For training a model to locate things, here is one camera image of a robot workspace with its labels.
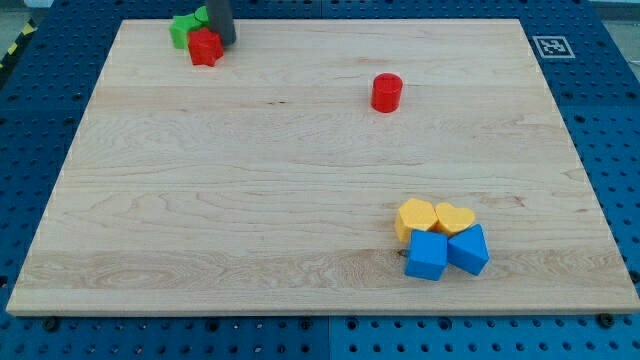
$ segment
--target red cylinder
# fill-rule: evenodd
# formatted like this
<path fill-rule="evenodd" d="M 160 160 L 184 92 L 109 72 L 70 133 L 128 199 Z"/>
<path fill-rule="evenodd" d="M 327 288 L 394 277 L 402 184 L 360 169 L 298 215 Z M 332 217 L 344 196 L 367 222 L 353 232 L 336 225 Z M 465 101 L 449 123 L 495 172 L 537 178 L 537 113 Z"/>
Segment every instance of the red cylinder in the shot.
<path fill-rule="evenodd" d="M 401 92 L 402 79 L 398 75 L 380 74 L 373 80 L 371 106 L 380 112 L 393 112 L 400 105 Z"/>

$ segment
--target blue perforated panel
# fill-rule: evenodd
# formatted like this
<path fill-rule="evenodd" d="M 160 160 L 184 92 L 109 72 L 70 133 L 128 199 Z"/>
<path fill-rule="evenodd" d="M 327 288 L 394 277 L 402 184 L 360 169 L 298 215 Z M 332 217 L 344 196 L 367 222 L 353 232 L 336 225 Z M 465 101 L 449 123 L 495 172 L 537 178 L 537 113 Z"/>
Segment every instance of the blue perforated panel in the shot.
<path fill-rule="evenodd" d="M 579 0 L 242 0 L 241 18 L 518 18 L 575 58 L 535 50 L 614 237 L 640 280 L 640 86 Z M 6 305 L 120 21 L 201 1 L 58 0 L 0 92 L 0 303 Z M 0 359 L 637 358 L 640 317 L 15 319 Z"/>

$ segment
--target blue cube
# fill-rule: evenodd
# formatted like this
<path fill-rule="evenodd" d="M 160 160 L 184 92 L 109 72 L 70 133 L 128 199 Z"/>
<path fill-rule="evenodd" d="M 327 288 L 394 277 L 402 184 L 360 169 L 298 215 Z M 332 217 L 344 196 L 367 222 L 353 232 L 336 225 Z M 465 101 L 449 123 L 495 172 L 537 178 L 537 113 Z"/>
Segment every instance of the blue cube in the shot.
<path fill-rule="evenodd" d="M 447 267 L 447 237 L 429 231 L 413 230 L 404 274 L 433 281 Z"/>
<path fill-rule="evenodd" d="M 449 239 L 449 262 L 473 275 L 478 275 L 489 262 L 489 250 L 480 224 Z"/>

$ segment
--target green block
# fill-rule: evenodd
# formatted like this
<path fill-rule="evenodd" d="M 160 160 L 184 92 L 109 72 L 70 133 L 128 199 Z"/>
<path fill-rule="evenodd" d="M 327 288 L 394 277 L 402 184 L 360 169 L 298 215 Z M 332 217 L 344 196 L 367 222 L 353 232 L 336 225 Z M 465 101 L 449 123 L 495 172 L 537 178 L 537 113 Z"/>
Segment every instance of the green block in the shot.
<path fill-rule="evenodd" d="M 198 20 L 202 26 L 209 27 L 209 14 L 207 14 L 207 7 L 200 6 L 194 14 L 196 20 Z"/>
<path fill-rule="evenodd" d="M 196 31 L 202 28 L 202 23 L 196 20 L 194 14 L 189 15 L 176 15 L 173 17 L 173 23 L 169 27 L 169 33 L 171 34 L 171 40 L 173 46 L 176 49 L 186 49 L 189 44 L 189 38 L 187 34 L 191 31 Z"/>

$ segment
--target yellow heart-shaped block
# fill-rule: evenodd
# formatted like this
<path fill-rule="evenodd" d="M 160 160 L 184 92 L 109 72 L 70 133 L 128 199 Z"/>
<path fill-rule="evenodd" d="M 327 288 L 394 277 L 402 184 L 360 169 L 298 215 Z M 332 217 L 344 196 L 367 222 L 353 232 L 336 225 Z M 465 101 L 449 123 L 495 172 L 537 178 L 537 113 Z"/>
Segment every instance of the yellow heart-shaped block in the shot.
<path fill-rule="evenodd" d="M 469 208 L 457 208 L 449 203 L 436 205 L 438 223 L 434 230 L 452 237 L 466 230 L 476 221 L 476 214 Z"/>
<path fill-rule="evenodd" d="M 408 244 L 411 231 L 427 231 L 437 222 L 436 212 L 430 202 L 411 198 L 398 209 L 395 223 L 396 235 L 401 243 Z"/>

